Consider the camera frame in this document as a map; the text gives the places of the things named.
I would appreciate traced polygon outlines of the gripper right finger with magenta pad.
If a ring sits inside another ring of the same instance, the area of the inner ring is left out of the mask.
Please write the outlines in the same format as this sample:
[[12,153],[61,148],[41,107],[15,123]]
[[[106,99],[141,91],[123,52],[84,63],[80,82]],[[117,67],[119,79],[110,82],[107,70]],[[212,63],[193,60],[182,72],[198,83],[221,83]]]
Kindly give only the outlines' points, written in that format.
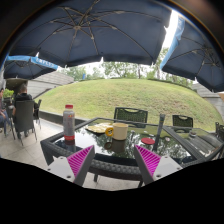
[[134,146],[134,156],[145,185],[182,169],[170,156],[159,156],[139,145]]

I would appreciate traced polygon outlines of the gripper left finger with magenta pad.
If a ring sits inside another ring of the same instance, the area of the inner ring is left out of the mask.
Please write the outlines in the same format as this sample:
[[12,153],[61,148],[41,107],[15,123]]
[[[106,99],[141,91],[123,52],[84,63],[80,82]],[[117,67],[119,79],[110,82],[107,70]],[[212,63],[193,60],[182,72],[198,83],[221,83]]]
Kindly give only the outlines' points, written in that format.
[[60,156],[47,167],[47,171],[82,186],[94,156],[95,147],[91,145],[68,157]]

